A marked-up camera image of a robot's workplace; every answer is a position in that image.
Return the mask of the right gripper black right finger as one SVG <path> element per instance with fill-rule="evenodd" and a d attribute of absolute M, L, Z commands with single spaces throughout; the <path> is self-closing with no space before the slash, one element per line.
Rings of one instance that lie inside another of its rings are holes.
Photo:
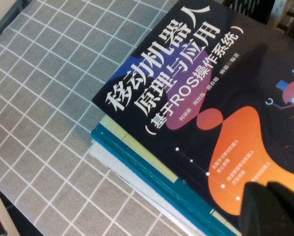
<path fill-rule="evenodd" d="M 269 182 L 267 187 L 274 194 L 294 225 L 294 191 L 278 182 Z"/>

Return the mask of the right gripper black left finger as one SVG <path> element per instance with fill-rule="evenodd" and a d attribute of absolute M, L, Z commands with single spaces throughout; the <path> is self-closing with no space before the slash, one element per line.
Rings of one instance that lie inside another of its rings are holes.
<path fill-rule="evenodd" d="M 244 186 L 239 228 L 243 236 L 294 236 L 294 225 L 274 194 L 257 182 Z"/>

